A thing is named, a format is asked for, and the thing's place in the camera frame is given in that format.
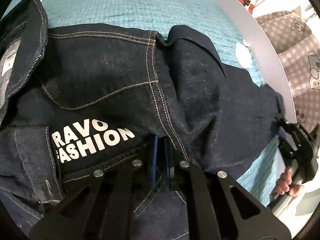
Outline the person's right hand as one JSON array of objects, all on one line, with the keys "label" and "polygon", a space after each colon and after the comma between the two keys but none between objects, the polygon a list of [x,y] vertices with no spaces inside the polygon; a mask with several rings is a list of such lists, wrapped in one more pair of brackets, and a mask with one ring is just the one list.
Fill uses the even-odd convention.
[{"label": "person's right hand", "polygon": [[291,173],[292,167],[285,168],[285,171],[280,175],[280,178],[277,180],[271,193],[273,196],[276,194],[284,195],[287,193],[291,197],[298,197],[304,194],[304,185],[293,185]]}]

